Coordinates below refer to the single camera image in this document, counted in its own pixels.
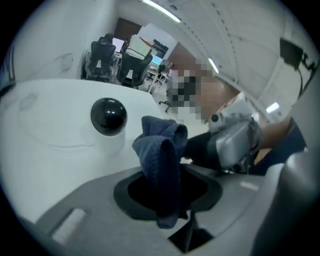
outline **gray surface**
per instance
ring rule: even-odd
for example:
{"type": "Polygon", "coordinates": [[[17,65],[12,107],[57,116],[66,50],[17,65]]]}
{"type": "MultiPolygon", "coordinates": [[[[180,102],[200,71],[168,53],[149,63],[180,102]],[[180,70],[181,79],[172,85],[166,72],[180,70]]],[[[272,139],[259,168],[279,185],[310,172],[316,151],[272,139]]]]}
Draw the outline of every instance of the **gray surface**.
{"type": "Polygon", "coordinates": [[[50,234],[73,208],[80,208],[87,216],[66,247],[84,256],[180,255],[155,222],[132,220],[114,201],[115,185],[140,170],[133,168],[87,182],[46,212],[36,225],[50,234]]]}
{"type": "Polygon", "coordinates": [[[216,151],[222,168],[238,164],[251,149],[250,120],[233,124],[216,138],[216,151]]]}
{"type": "MultiPolygon", "coordinates": [[[[188,255],[248,255],[269,209],[281,166],[268,171],[266,178],[243,174],[221,176],[209,169],[185,166],[215,178],[223,187],[222,198],[211,210],[196,213],[199,226],[216,238],[188,255]],[[242,186],[242,182],[252,184],[253,188],[263,185],[256,191],[242,186]]],[[[71,209],[81,208],[88,214],[66,244],[71,250],[84,256],[182,255],[155,221],[133,220],[116,205],[115,185],[138,171],[140,168],[133,168],[89,181],[45,213],[36,225],[50,234],[71,209]]]]}

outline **blue cloth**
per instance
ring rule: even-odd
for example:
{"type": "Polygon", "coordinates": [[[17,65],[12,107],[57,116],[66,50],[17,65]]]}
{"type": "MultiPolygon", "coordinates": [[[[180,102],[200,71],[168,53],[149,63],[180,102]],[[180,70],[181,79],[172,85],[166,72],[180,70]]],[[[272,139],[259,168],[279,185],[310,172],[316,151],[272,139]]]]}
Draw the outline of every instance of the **blue cloth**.
{"type": "Polygon", "coordinates": [[[179,216],[187,218],[181,196],[180,160],[188,139],[187,127],[174,120],[144,116],[142,134],[132,147],[142,172],[156,195],[157,224],[171,229],[179,216]]]}

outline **black hole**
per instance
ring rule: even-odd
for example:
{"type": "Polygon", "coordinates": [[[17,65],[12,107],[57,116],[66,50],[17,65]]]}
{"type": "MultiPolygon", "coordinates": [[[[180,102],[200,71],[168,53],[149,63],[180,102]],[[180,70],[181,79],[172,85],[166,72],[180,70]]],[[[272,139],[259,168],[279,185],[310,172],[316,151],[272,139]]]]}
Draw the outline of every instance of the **black hole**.
{"type": "MultiPolygon", "coordinates": [[[[200,198],[207,192],[208,185],[206,182],[183,169],[180,170],[180,179],[182,201],[187,207],[189,207],[193,201],[200,198]]],[[[156,211],[156,196],[154,191],[149,186],[145,176],[141,176],[133,181],[128,186],[128,193],[129,196],[137,203],[156,211]]]]}
{"type": "Polygon", "coordinates": [[[194,228],[196,219],[195,217],[191,218],[186,225],[169,237],[169,240],[183,253],[188,253],[214,238],[205,229],[194,228]]]}

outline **wall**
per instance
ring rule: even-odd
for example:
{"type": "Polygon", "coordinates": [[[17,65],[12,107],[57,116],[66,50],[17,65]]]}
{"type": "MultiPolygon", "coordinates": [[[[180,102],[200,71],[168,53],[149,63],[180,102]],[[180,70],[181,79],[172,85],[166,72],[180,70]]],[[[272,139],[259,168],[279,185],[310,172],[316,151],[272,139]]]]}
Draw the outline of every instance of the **wall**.
{"type": "Polygon", "coordinates": [[[114,37],[121,40],[130,39],[133,35],[138,34],[141,26],[124,18],[119,18],[116,23],[114,37]]]}
{"type": "Polygon", "coordinates": [[[174,50],[174,48],[177,45],[177,40],[174,39],[171,35],[169,35],[167,32],[163,31],[162,29],[158,28],[152,23],[149,23],[146,26],[143,26],[138,36],[148,40],[152,41],[154,39],[158,40],[161,44],[168,47],[168,51],[165,53],[163,59],[166,60],[170,56],[171,52],[174,50]]]}
{"type": "MultiPolygon", "coordinates": [[[[319,51],[313,43],[311,37],[301,25],[301,23],[294,18],[292,36],[290,41],[301,47],[308,55],[307,64],[319,61],[319,51]]],[[[303,85],[306,84],[310,77],[310,72],[300,64],[299,69],[303,77],[303,85]]],[[[270,116],[275,121],[284,119],[291,111],[293,104],[297,101],[300,91],[301,78],[293,67],[282,62],[275,79],[271,86],[265,90],[261,95],[259,101],[266,108],[277,102],[280,108],[272,112],[270,116]]]]}
{"type": "Polygon", "coordinates": [[[179,25],[152,7],[135,0],[125,1],[119,5],[119,16],[141,26],[147,26],[152,22],[181,43],[195,58],[203,58],[200,49],[179,25]]]}
{"type": "Polygon", "coordinates": [[[100,36],[113,33],[117,19],[117,0],[45,1],[12,43],[16,80],[80,78],[84,51],[100,36]],[[72,66],[62,72],[65,54],[72,66]]]}

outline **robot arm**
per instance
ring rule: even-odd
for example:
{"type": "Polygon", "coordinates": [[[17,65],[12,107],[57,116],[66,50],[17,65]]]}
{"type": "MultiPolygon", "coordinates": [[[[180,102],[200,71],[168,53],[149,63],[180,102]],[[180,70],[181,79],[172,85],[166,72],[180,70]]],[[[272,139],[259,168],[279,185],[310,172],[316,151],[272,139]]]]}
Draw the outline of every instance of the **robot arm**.
{"type": "Polygon", "coordinates": [[[262,131],[251,116],[212,116],[210,132],[190,138],[184,156],[194,164],[221,171],[248,173],[261,148],[262,131]]]}

